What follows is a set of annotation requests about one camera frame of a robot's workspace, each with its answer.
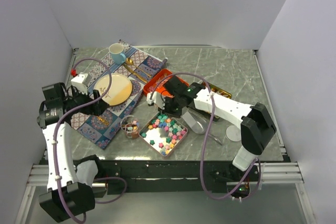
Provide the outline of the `silver metal scoop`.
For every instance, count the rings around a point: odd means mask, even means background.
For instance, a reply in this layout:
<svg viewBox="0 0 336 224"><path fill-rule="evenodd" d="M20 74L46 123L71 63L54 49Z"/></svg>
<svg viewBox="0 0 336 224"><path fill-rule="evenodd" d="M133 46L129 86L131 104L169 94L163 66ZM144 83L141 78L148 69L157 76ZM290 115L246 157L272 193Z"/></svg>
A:
<svg viewBox="0 0 336 224"><path fill-rule="evenodd" d="M198 135L205 135L208 121L203 117L195 114L194 112L187 110L181 116L184 122L189 126L189 128Z"/></svg>

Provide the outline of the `orange candy tin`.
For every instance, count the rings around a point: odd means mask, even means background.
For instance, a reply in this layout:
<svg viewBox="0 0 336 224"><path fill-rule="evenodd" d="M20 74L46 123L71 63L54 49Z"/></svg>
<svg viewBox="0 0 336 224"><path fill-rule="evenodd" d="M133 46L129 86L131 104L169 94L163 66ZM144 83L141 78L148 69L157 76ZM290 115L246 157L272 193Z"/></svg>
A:
<svg viewBox="0 0 336 224"><path fill-rule="evenodd" d="M144 96L146 97L148 93L151 93L156 85L163 80L166 76L171 75L172 72L170 72L168 69L162 69L160 70L144 87L143 87L143 93ZM169 78L165 79L157 88L157 92L163 92L162 95L172 97L166 90L165 87L163 86Z"/></svg>

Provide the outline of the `pink star candy tin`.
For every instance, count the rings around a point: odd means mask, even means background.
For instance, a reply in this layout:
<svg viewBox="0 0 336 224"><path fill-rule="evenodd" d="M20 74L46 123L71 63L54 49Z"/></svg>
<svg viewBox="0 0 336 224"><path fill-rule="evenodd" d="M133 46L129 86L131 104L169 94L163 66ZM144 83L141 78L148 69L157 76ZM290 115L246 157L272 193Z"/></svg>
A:
<svg viewBox="0 0 336 224"><path fill-rule="evenodd" d="M163 157L170 156L186 138L187 127L176 119L158 112L140 130L139 137Z"/></svg>

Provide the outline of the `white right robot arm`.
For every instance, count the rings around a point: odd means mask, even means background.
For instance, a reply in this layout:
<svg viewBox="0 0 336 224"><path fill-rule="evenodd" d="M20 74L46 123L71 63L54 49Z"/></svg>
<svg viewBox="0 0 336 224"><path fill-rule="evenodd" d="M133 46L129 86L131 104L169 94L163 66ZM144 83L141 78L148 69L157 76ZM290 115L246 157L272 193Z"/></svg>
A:
<svg viewBox="0 0 336 224"><path fill-rule="evenodd" d="M247 177L248 167L277 132L266 106L259 102L250 105L231 100L196 82L187 86L176 76L163 86L172 95L165 101L165 113L180 117L184 107L194 107L214 113L240 130L242 146L233 159L230 176L238 182Z"/></svg>

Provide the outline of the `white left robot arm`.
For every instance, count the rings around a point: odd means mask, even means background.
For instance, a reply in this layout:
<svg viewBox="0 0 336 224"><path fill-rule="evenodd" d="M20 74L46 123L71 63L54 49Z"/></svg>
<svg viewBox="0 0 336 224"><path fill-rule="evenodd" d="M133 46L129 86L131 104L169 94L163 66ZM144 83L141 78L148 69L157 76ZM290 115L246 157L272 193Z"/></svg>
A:
<svg viewBox="0 0 336 224"><path fill-rule="evenodd" d="M92 184L104 178L96 155L82 159L74 165L70 150L71 118L80 112L101 115L108 104L97 90L93 96L70 86L69 94L64 83L59 82L42 88L44 101L40 104L37 123L46 140L48 154L48 182L46 193L39 196L39 204L54 221L61 223L77 215L85 215L95 208Z"/></svg>

